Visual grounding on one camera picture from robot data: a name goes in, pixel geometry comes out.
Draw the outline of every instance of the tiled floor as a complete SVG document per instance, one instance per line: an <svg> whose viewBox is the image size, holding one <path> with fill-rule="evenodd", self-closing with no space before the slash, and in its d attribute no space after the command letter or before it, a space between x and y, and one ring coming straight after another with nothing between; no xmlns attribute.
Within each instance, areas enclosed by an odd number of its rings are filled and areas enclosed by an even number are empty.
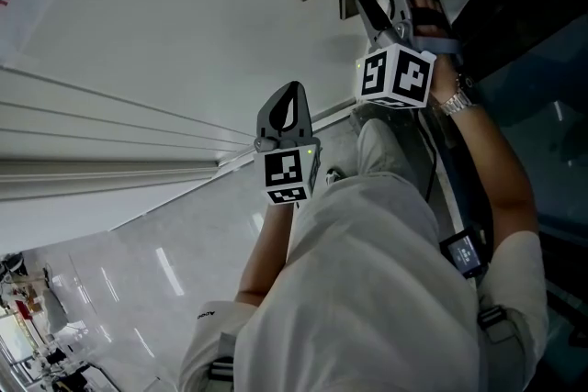
<svg viewBox="0 0 588 392"><path fill-rule="evenodd" d="M356 166L356 134L348 121L318 136L316 192L332 164L348 174ZM27 252L29 269L50 265L73 323L58 338L75 337L82 355L125 392L143 391L156 377L158 390L174 390L195 310L233 297L265 208L250 164L118 230Z"/></svg>

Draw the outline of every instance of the person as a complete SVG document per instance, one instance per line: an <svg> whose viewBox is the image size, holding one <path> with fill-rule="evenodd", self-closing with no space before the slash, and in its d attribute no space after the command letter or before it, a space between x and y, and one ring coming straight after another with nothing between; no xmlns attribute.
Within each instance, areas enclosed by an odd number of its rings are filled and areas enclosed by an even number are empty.
<svg viewBox="0 0 588 392"><path fill-rule="evenodd" d="M435 0L413 1L442 11ZM445 35L435 26L416 32ZM457 92L452 63L439 56L431 94L444 104ZM492 208L492 263L478 291L441 254L410 165L386 124L372 119L357 141L358 176L313 198L294 228L293 205L267 209L234 302L209 302L198 313L181 390L202 390L227 336L236 337L237 392L481 390L481 304L515 312L528 333L530 367L512 372L524 376L522 390L547 337L531 185L481 106L451 118Z"/></svg>

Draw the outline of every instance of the wristwatch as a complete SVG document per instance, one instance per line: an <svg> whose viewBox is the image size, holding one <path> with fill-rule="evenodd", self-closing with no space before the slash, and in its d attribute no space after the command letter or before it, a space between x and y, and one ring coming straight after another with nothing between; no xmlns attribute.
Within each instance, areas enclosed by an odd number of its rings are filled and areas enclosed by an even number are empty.
<svg viewBox="0 0 588 392"><path fill-rule="evenodd" d="M453 115L454 113L469 108L470 106L474 105L461 88L458 88L458 91L445 103L439 105L447 116Z"/></svg>

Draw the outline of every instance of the fiducial marker cube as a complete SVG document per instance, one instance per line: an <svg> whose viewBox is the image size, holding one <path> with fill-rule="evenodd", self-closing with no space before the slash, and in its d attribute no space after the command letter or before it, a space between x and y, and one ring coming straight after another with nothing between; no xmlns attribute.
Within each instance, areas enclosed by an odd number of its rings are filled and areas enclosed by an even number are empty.
<svg viewBox="0 0 588 392"><path fill-rule="evenodd" d="M400 44L372 52L356 61L357 101L390 108L424 108L436 56Z"/></svg>
<svg viewBox="0 0 588 392"><path fill-rule="evenodd" d="M254 156L255 173L270 205L310 199L319 171L318 151L310 145Z"/></svg>

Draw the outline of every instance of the sleeve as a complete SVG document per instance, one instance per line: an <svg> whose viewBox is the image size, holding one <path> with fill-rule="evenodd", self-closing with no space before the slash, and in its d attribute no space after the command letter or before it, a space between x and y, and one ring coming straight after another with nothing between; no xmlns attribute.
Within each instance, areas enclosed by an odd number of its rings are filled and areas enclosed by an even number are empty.
<svg viewBox="0 0 588 392"><path fill-rule="evenodd" d="M535 364L545 351L548 334L547 293L539 237L517 232L498 247L481 288L482 306L518 312L528 327Z"/></svg>
<svg viewBox="0 0 588 392"><path fill-rule="evenodd" d="M256 310L255 306L231 301L207 302L200 308L196 331L181 366L180 392L199 390L209 365L223 356L219 352L221 334L236 336Z"/></svg>

